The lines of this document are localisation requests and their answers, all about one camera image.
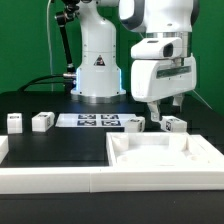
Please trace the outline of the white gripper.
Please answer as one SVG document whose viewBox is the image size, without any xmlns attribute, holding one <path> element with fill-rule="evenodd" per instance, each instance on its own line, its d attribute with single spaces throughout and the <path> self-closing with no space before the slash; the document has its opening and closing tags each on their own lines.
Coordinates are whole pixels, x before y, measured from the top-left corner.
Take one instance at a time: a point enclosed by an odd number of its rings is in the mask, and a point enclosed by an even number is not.
<svg viewBox="0 0 224 224">
<path fill-rule="evenodd" d="M 135 60 L 131 68 L 131 94 L 136 101 L 149 102 L 151 121 L 160 121 L 157 100 L 173 96 L 173 105 L 182 106 L 184 92 L 196 86 L 196 61 L 185 58 L 182 66 L 173 60 Z"/>
</svg>

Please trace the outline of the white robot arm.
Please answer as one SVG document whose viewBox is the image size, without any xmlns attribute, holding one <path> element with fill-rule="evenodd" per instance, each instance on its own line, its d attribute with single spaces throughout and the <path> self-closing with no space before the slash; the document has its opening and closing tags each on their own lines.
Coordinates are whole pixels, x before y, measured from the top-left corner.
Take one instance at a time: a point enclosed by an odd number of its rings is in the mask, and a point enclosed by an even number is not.
<svg viewBox="0 0 224 224">
<path fill-rule="evenodd" d="M 159 102 L 167 97 L 180 107 L 196 86 L 196 61 L 191 51 L 192 26 L 199 0 L 63 0 L 65 18 L 78 18 L 82 63 L 76 70 L 77 100 L 110 102 L 125 95 L 116 64 L 116 28 L 101 17 L 99 6 L 116 7 L 121 24 L 145 37 L 131 48 L 131 94 L 148 104 L 151 120 L 160 120 Z"/>
</svg>

